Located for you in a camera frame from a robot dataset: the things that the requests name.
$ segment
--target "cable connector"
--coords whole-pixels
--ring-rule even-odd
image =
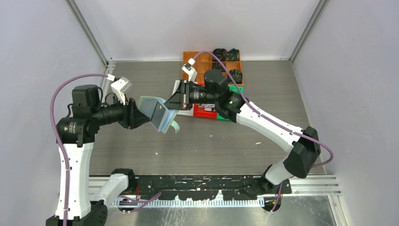
[[[112,75],[112,74],[107,74],[107,79],[108,80],[110,80],[110,81],[116,81],[116,80],[118,80],[118,78],[116,78],[114,75]]]
[[[195,64],[195,60],[193,58],[190,58],[188,60],[188,63],[184,64],[182,67],[182,70],[186,74],[188,74],[189,81],[195,81],[195,78],[197,77],[197,71],[193,68],[194,64]]]

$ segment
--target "gray wall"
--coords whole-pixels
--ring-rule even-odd
[[[114,60],[148,61],[233,47],[243,59],[288,59],[318,1],[77,0]]]
[[[0,7],[0,225],[42,226],[55,213],[60,157],[50,99],[63,81],[104,66],[64,0],[3,1]],[[56,100],[66,115],[76,82]]]
[[[399,2],[330,1],[294,62],[353,225],[399,217]]]

